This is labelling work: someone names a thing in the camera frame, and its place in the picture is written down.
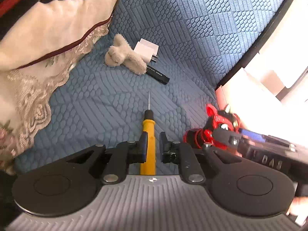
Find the person's right hand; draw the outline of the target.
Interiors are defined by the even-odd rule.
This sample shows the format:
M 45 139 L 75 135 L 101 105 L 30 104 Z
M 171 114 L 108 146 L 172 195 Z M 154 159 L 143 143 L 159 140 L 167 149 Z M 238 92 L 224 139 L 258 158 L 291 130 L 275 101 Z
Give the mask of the person's right hand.
M 308 216 L 308 197 L 295 197 L 287 211 L 287 215 L 296 216 L 295 222 L 303 226 Z

